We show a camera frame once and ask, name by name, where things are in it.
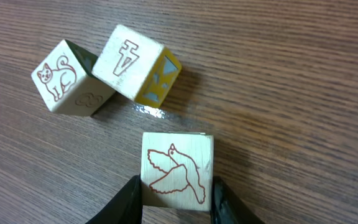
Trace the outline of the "bird picture red block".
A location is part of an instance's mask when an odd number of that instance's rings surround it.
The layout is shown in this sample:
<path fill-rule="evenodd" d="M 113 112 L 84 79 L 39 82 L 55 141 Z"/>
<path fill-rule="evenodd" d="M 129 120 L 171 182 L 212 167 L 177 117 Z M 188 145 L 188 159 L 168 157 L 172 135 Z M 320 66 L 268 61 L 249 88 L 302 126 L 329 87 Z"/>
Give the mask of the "bird picture red block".
<path fill-rule="evenodd" d="M 214 136 L 206 133 L 144 132 L 142 203 L 148 206 L 211 209 Z"/>

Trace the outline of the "cat picture red block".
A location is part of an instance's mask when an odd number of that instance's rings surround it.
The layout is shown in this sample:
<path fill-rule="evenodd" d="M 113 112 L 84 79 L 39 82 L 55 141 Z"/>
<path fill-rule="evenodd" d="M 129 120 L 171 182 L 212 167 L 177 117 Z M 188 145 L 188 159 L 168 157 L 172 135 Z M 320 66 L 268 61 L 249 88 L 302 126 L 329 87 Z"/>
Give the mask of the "cat picture red block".
<path fill-rule="evenodd" d="M 92 75 L 98 56 L 63 39 L 31 77 L 47 108 L 57 114 L 91 116 L 115 90 Z"/>

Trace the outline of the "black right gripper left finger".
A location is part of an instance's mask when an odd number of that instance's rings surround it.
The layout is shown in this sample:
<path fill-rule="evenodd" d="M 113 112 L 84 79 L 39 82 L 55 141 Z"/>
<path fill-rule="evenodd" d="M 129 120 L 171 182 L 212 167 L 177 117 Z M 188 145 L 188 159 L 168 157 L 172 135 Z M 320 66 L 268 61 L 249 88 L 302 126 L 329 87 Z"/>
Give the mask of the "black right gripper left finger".
<path fill-rule="evenodd" d="M 140 175 L 135 175 L 86 224 L 140 224 L 142 209 Z"/>

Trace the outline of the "number four wooden block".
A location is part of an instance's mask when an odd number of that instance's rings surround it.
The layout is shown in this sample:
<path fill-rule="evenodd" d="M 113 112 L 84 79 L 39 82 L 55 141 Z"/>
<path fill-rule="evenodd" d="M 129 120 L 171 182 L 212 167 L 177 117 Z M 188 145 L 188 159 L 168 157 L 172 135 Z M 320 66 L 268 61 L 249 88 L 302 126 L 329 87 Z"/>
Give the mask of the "number four wooden block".
<path fill-rule="evenodd" d="M 128 99 L 159 108 L 181 70 L 166 46 L 118 24 L 92 74 Z"/>

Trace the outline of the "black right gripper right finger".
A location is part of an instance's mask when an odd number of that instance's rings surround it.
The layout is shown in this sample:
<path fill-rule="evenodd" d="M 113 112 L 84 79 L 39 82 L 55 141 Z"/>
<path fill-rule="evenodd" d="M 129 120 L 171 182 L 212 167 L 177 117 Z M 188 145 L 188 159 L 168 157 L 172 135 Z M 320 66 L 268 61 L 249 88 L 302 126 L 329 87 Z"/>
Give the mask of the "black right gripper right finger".
<path fill-rule="evenodd" d="M 219 177 L 213 177 L 210 217 L 212 224 L 265 224 Z"/>

